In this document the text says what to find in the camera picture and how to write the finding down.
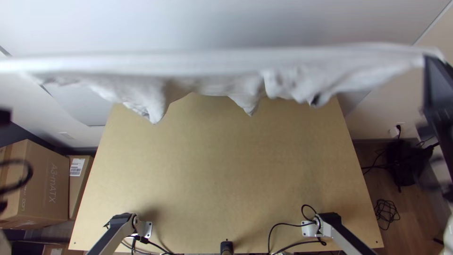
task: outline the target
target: white towel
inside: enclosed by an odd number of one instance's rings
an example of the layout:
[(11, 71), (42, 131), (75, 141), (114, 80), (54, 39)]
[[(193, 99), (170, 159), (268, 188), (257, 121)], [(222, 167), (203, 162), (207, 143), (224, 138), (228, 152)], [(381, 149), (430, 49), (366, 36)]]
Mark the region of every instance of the white towel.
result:
[(262, 97), (322, 106), (338, 92), (368, 90), (412, 68), (435, 48), (352, 44), (190, 53), (8, 58), (2, 72), (27, 72), (45, 84), (88, 86), (159, 122), (191, 92), (228, 96), (252, 115)]

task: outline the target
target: wall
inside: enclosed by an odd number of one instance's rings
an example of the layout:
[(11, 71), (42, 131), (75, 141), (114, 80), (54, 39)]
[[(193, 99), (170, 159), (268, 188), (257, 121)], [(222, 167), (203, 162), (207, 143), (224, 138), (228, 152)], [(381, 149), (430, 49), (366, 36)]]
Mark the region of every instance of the wall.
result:
[(365, 41), (412, 44), (449, 1), (4, 1), (0, 45), (23, 56)]
[(12, 109), (14, 123), (57, 147), (97, 147), (104, 130), (75, 120), (38, 84), (19, 75), (0, 77), (0, 107)]
[(42, 140), (39, 137), (33, 135), (32, 133), (28, 132), (27, 130), (19, 127), (15, 123), (10, 123), (9, 125), (0, 127), (0, 147), (7, 146), (7, 145), (13, 144), (15, 142), (22, 141), (24, 139), (33, 141), (50, 150), (55, 149), (55, 146), (49, 144), (48, 142)]
[[(449, 61), (453, 60), (453, 8), (416, 43), (436, 46)], [(353, 139), (390, 138), (388, 130), (398, 122), (402, 137), (417, 137), (415, 124), (424, 121), (422, 106), (422, 69), (410, 71), (386, 85), (371, 91), (346, 116), (346, 123)]]

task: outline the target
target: table surface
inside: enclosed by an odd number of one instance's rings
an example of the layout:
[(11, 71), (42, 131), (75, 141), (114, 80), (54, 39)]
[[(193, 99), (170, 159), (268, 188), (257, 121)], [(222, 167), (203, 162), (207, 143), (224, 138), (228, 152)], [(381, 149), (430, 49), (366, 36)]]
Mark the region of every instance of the table surface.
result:
[[(70, 249), (89, 250), (113, 215), (129, 212), (152, 221), (151, 241), (174, 253), (219, 253), (226, 238), (237, 253), (265, 253), (270, 228), (300, 224), (303, 204), (340, 214), (368, 246), (383, 246), (336, 98), (319, 109), (263, 99), (249, 117), (229, 98), (191, 94), (157, 125), (115, 105)], [(279, 226), (272, 251), (303, 240), (300, 228)], [(340, 249), (326, 242), (288, 251)]]

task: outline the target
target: wall outlet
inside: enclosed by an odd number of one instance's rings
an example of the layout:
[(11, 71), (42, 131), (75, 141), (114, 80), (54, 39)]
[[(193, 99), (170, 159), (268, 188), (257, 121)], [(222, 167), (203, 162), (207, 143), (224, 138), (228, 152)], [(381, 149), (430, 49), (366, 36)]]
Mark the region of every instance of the wall outlet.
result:
[(390, 134), (391, 137), (395, 138), (395, 137), (398, 137), (398, 135), (400, 134), (400, 130), (398, 128), (393, 127), (391, 129), (388, 130), (388, 133)]

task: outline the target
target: barcode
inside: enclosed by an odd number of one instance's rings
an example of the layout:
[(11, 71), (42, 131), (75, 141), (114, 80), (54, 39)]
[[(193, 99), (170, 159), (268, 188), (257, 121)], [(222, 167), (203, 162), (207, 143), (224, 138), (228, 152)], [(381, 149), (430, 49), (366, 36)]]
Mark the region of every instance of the barcode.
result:
[(73, 159), (69, 168), (69, 176), (80, 176), (84, 167), (85, 159)]
[(71, 169), (71, 171), (69, 171), (69, 175), (77, 175), (77, 176), (79, 176), (81, 171), (82, 171), (81, 168)]

